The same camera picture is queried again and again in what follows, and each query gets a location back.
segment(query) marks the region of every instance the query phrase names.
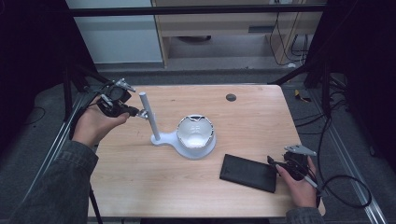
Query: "gray sleeve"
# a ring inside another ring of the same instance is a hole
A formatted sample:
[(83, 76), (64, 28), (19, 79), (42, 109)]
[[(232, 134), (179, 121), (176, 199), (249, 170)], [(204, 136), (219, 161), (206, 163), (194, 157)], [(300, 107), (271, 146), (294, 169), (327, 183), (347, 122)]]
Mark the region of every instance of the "gray sleeve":
[(289, 210), (289, 212), (286, 213), (286, 222), (288, 224), (324, 224), (323, 217), (319, 210), (311, 207), (299, 207)]
[(69, 142), (35, 183), (9, 223), (87, 223), (90, 178), (98, 161), (81, 143)]

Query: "desk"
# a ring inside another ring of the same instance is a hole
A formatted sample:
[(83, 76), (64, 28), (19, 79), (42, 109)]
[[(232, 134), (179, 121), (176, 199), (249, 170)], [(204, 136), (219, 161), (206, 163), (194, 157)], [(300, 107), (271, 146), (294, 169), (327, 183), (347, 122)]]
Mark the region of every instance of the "desk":
[[(92, 189), (103, 217), (283, 217), (293, 207), (281, 177), (276, 193), (219, 179), (224, 154), (282, 161), (284, 146), (299, 144), (278, 86), (138, 86), (147, 94), (160, 132), (174, 131), (182, 118), (202, 114), (213, 123), (211, 154), (190, 161), (172, 147), (150, 142), (149, 122), (129, 118), (102, 140)], [(233, 93), (236, 101), (226, 95)], [(143, 108), (138, 94), (127, 102)], [(94, 217), (90, 207), (89, 217)]]

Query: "human hand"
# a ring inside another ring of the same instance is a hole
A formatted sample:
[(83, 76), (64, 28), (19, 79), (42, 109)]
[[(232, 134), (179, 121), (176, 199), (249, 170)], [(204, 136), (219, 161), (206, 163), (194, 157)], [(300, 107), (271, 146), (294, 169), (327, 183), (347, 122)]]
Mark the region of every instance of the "human hand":
[(73, 134), (73, 141), (80, 142), (87, 147), (98, 144), (112, 129), (123, 124), (129, 118), (128, 113), (123, 113), (116, 118), (111, 118), (102, 113), (98, 105), (88, 106), (79, 118)]
[[(316, 168), (311, 158), (308, 157), (308, 166), (313, 173), (316, 172)], [(298, 207), (317, 207), (317, 190), (312, 187), (305, 179), (295, 180), (285, 168), (277, 165), (277, 171), (285, 180), (289, 187), (291, 198)]]

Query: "black smartphone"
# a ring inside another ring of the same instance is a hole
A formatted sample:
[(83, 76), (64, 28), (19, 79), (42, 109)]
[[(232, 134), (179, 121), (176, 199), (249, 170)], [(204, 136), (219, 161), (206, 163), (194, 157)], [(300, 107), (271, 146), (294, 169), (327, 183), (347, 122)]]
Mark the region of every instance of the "black smartphone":
[(274, 193), (276, 171), (268, 164), (225, 154), (220, 179)]

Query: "sleeve cuff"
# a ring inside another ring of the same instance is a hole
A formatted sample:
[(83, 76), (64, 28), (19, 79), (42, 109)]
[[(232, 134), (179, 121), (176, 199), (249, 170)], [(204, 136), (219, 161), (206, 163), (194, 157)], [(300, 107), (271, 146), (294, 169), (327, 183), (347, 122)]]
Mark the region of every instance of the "sleeve cuff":
[(323, 218), (317, 208), (299, 207), (286, 214), (288, 223), (324, 223)]
[(59, 152), (56, 160), (71, 161), (91, 175), (99, 158), (89, 147), (80, 142), (71, 141)]

